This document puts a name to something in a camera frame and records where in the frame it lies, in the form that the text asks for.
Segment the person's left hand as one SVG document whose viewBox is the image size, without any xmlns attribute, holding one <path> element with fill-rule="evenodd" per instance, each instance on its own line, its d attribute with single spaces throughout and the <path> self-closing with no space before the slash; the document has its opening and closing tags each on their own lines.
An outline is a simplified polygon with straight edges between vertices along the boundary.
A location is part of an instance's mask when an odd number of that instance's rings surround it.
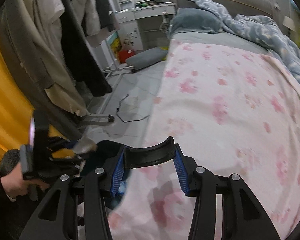
<svg viewBox="0 0 300 240">
<path fill-rule="evenodd" d="M 40 179 L 24 180 L 21 163 L 17 163 L 8 175 L 0 178 L 0 181 L 5 193 L 13 199 L 28 194 L 28 188 L 31 185 L 38 186 L 43 191 L 49 188 L 49 184 Z"/>
</svg>

